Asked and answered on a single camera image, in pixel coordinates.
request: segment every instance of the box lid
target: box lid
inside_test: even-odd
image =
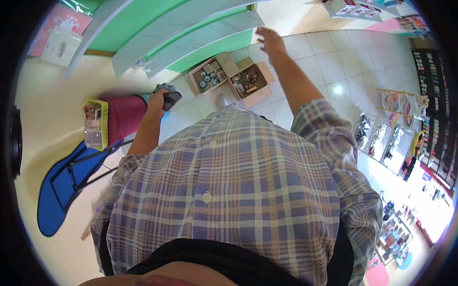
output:
[[[250,57],[246,57],[243,60],[241,60],[240,62],[236,63],[238,70],[235,71],[234,73],[238,73],[240,70],[244,70],[252,64],[254,64],[253,60]]]
[[[270,69],[267,67],[265,62],[260,62],[256,64],[261,71],[262,75],[266,79],[267,83],[273,83],[275,81],[275,78],[273,77],[272,72],[270,72]]]
[[[230,57],[228,52],[222,52],[215,58],[227,76],[238,71],[239,68],[235,64],[234,60]]]

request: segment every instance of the hand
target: hand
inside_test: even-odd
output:
[[[164,106],[164,94],[168,93],[169,91],[165,88],[161,88],[156,93],[152,93],[148,99],[148,109],[146,111],[146,115],[159,117],[160,119],[164,117],[164,110],[162,107]]]
[[[269,61],[271,64],[283,55],[288,55],[283,39],[275,31],[259,27],[256,30],[256,34],[264,37],[263,40],[258,39],[258,41],[264,44],[264,47],[262,47],[261,50],[269,55]]]

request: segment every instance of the yellow basket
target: yellow basket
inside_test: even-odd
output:
[[[100,140],[92,140],[88,142],[85,138],[86,146],[94,148],[98,151],[103,151],[108,147],[108,102],[100,99],[88,99],[86,105],[98,103],[102,106],[102,114],[100,116]],[[86,130],[87,120],[85,120],[84,127]]]

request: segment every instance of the pink stool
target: pink stool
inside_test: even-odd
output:
[[[147,105],[139,96],[102,98],[108,102],[108,146],[137,131]]]

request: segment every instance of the pink box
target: pink box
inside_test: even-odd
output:
[[[49,33],[54,26],[60,25],[69,31],[82,35],[91,21],[92,17],[88,15],[77,13],[64,5],[56,4],[41,24],[40,30],[29,48],[28,55],[32,57],[41,56]]]

